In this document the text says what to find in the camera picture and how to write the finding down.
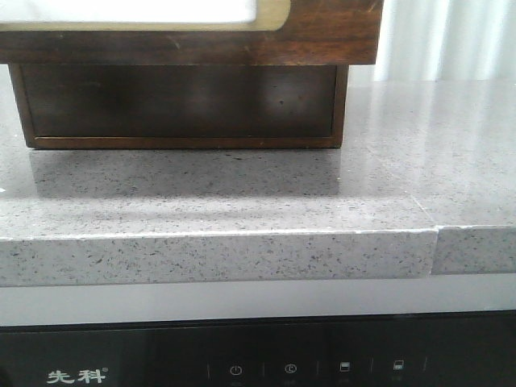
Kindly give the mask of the dark wooden drawer cabinet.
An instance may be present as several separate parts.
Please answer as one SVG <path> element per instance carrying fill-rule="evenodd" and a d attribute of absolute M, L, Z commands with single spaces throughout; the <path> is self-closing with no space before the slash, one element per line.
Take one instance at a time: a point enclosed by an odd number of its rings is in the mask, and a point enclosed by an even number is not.
<path fill-rule="evenodd" d="M 301 137 L 132 137 L 39 135 L 35 131 L 22 66 L 10 64 L 9 74 L 15 92 L 26 144 L 36 149 L 245 149 L 245 148 L 339 148 L 343 142 L 347 68 L 335 67 L 335 92 L 331 132 L 323 136 Z M 237 65 L 123 65 L 123 66 L 237 66 Z"/>

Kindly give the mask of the black appliance control panel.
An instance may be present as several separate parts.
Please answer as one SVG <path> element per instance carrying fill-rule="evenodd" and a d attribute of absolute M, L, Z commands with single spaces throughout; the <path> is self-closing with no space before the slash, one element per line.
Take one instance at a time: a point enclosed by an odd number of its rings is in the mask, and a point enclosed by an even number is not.
<path fill-rule="evenodd" d="M 512 386 L 515 313 L 3 327 L 4 386 Z"/>

